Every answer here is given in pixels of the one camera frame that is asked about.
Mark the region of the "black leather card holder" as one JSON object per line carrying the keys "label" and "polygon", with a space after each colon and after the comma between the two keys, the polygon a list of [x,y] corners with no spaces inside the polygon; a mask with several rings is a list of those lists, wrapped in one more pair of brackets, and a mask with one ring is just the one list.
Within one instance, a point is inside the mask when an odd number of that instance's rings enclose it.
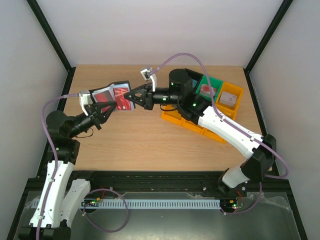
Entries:
{"label": "black leather card holder", "polygon": [[115,96],[114,96],[114,92],[113,92],[113,89],[114,88],[117,88],[117,87],[128,87],[129,88],[129,92],[131,91],[131,85],[130,85],[130,82],[129,81],[117,81],[117,82],[112,82],[110,83],[109,85],[107,86],[104,86],[104,87],[100,87],[100,88],[96,88],[96,89],[92,89],[92,90],[89,90],[90,93],[91,93],[91,96],[93,98],[93,101],[96,103],[94,97],[93,97],[93,93],[94,92],[100,92],[100,91],[105,91],[105,90],[110,90],[111,94],[113,95],[114,97],[114,101],[115,101]]}

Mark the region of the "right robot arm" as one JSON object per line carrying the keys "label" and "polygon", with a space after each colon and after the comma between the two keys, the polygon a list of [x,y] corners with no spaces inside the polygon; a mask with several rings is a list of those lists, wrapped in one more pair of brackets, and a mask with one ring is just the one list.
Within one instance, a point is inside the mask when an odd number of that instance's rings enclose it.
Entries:
{"label": "right robot arm", "polygon": [[126,100],[146,110],[152,110],[154,105],[174,105],[183,119],[217,134],[246,158],[241,165],[228,168],[219,177],[216,185],[222,195],[229,196],[240,184],[261,182],[267,176],[276,159],[277,144],[273,136],[246,129],[196,94],[193,72],[187,68],[173,69],[168,75],[168,87],[157,87],[156,77],[148,68],[141,74],[146,83],[125,93]]}

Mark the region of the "red card in holder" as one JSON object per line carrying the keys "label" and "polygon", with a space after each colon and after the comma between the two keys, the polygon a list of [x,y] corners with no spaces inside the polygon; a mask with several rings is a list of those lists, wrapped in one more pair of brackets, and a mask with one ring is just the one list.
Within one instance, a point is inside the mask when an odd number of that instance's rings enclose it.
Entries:
{"label": "red card in holder", "polygon": [[115,100],[114,96],[108,89],[104,91],[95,91],[93,93],[93,98],[97,103],[107,103]]}

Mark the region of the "white red circle card stack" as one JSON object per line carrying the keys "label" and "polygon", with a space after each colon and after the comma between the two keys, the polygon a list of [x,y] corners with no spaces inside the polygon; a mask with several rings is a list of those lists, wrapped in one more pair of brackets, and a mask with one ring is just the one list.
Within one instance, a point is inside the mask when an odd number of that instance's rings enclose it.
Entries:
{"label": "white red circle card stack", "polygon": [[199,90],[200,95],[207,97],[207,98],[211,98],[211,92],[212,92],[213,96],[215,96],[217,93],[217,89],[214,87],[210,88],[210,86],[207,84],[201,85],[200,90]]}

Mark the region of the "yellow bin front left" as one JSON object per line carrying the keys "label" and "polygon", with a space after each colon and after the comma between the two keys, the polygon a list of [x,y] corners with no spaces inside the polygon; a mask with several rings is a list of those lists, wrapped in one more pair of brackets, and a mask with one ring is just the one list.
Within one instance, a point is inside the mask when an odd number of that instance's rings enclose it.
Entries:
{"label": "yellow bin front left", "polygon": [[183,123],[183,118],[179,114],[176,105],[160,105],[161,118],[163,120],[169,121],[173,124],[181,126]]}

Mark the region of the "yellow bin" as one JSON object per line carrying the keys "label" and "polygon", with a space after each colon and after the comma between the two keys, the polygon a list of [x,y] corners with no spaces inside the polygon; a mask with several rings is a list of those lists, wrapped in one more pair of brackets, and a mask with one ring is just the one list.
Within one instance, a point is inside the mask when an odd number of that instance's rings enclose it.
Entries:
{"label": "yellow bin", "polygon": [[203,135],[222,144],[225,144],[227,142],[225,139],[209,129],[205,129]]}
{"label": "yellow bin", "polygon": [[169,121],[173,124],[181,126],[183,123],[183,118],[179,114],[176,105],[160,105],[161,118],[163,120]]}
{"label": "yellow bin", "polygon": [[215,105],[232,120],[236,119],[244,89],[229,82],[224,82],[216,98]]}
{"label": "yellow bin", "polygon": [[203,127],[201,127],[197,124],[194,124],[192,121],[188,121],[185,119],[182,120],[181,126],[188,129],[188,130],[194,131],[200,135],[202,135],[205,131],[205,129]]}

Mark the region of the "yellow bin front middle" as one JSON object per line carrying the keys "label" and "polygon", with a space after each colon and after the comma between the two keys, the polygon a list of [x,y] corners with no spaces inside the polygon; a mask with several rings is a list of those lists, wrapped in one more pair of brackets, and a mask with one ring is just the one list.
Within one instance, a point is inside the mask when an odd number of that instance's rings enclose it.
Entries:
{"label": "yellow bin front middle", "polygon": [[185,119],[182,120],[181,126],[188,129],[188,130],[194,131],[200,135],[202,135],[205,131],[205,129],[203,127],[201,127],[197,124],[194,124],[192,121],[188,121]]}

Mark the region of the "black bin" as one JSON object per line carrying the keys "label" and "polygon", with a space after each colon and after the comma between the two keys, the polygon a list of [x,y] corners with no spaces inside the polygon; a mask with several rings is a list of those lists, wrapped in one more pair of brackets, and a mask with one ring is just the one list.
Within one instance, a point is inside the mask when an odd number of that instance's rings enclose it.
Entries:
{"label": "black bin", "polygon": [[188,76],[191,77],[192,79],[193,89],[196,89],[204,75],[188,68],[184,68],[184,70],[187,72]]}

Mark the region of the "yellow bin front right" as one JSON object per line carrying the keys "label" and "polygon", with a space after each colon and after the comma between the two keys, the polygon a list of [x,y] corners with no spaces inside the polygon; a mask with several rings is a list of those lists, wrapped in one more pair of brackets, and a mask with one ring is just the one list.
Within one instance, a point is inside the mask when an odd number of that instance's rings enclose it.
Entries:
{"label": "yellow bin front right", "polygon": [[209,129],[205,129],[203,135],[222,144],[225,144],[227,142],[225,139]]}

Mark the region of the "green bin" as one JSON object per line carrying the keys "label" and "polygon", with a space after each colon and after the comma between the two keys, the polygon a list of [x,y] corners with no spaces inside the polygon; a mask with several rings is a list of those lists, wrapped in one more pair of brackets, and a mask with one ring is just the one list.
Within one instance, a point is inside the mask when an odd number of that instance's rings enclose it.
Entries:
{"label": "green bin", "polygon": [[[204,75],[202,80],[199,82],[198,86],[196,87],[196,89],[194,89],[195,93],[200,95],[199,91],[200,91],[200,88],[201,88],[202,84],[209,85],[209,88],[213,87],[213,88],[217,89],[217,92],[216,92],[215,96],[213,96],[213,100],[216,101],[224,82],[222,80],[220,80],[220,79],[217,79],[217,78],[214,78],[214,77],[211,77],[211,76],[209,77],[209,82],[210,83],[208,83],[207,77]],[[202,97],[204,97],[205,99],[207,99],[209,101],[212,100],[209,97],[205,97],[205,96],[202,96]]]}

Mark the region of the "yellow bin back right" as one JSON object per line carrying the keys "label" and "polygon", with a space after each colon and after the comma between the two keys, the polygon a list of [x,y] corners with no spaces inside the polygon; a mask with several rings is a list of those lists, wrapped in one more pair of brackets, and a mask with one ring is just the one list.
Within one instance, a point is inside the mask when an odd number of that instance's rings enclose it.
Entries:
{"label": "yellow bin back right", "polygon": [[216,98],[215,105],[232,120],[236,119],[244,89],[229,82],[224,82]]}

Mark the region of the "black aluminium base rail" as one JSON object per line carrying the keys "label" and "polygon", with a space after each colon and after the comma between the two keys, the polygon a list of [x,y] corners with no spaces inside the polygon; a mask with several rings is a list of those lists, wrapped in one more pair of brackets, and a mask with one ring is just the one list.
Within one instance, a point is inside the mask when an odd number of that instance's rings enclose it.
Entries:
{"label": "black aluminium base rail", "polygon": [[246,196],[248,192],[258,192],[259,183],[242,183],[236,190],[221,192],[218,179],[221,171],[93,171],[75,170],[67,181],[67,188],[75,179],[90,181],[91,189],[102,187],[118,193],[127,192],[187,192],[200,193],[204,197],[231,198],[237,192]]}

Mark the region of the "left frame post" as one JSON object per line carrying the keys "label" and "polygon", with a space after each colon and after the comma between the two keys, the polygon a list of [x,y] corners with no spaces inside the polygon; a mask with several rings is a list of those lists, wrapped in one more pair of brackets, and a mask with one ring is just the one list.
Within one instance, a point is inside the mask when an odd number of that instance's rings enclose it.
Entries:
{"label": "left frame post", "polygon": [[40,24],[42,30],[44,31],[47,39],[49,40],[50,44],[52,45],[54,51],[56,52],[59,60],[61,61],[62,65],[64,66],[65,70],[68,73],[73,73],[75,68],[71,66],[61,44],[59,43],[52,27],[50,26],[45,14],[43,13],[39,3],[37,0],[26,0],[30,9],[32,10],[34,16],[36,17],[38,23]]}

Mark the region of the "frame post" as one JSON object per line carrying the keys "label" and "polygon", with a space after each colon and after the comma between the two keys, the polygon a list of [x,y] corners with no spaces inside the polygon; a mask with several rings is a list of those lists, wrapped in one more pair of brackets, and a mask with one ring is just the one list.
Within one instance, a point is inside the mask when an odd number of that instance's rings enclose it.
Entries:
{"label": "frame post", "polygon": [[61,44],[59,43],[52,27],[50,26],[45,14],[43,13],[39,3],[37,0],[26,0],[30,9],[32,10],[34,16],[36,17],[38,23],[40,24],[42,30],[44,31],[47,39],[49,40],[50,44],[52,45],[54,51],[56,52],[59,60],[61,61],[62,65],[64,66],[65,70],[68,73],[73,73],[75,68],[71,66]]}
{"label": "frame post", "polygon": [[289,10],[289,8],[293,2],[294,2],[293,0],[283,0],[282,1],[277,12],[275,13],[274,17],[272,18],[272,21],[270,22],[267,30],[265,31],[262,39],[260,40],[257,48],[255,49],[252,57],[250,58],[247,66],[244,68],[244,72],[246,75],[249,75],[251,73],[251,71],[253,70],[258,59],[260,58],[261,54],[265,50],[266,46],[268,45],[273,34],[277,30],[279,24],[283,20],[284,16],[286,15],[287,11]]}

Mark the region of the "right frame post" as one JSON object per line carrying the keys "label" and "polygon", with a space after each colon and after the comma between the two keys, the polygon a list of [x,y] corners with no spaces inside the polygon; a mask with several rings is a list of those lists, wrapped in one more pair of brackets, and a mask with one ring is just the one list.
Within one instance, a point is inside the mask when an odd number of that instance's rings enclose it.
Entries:
{"label": "right frame post", "polygon": [[268,45],[273,34],[277,30],[279,24],[283,20],[284,16],[286,15],[287,11],[289,10],[289,8],[293,2],[294,2],[293,0],[283,0],[282,1],[277,12],[275,13],[274,17],[272,18],[272,21],[270,22],[267,30],[265,31],[262,39],[260,40],[257,48],[255,49],[252,57],[250,58],[247,66],[244,68],[244,72],[246,75],[249,75],[251,73],[251,71],[253,70],[258,59],[260,58],[261,54],[265,50],[266,46]]}

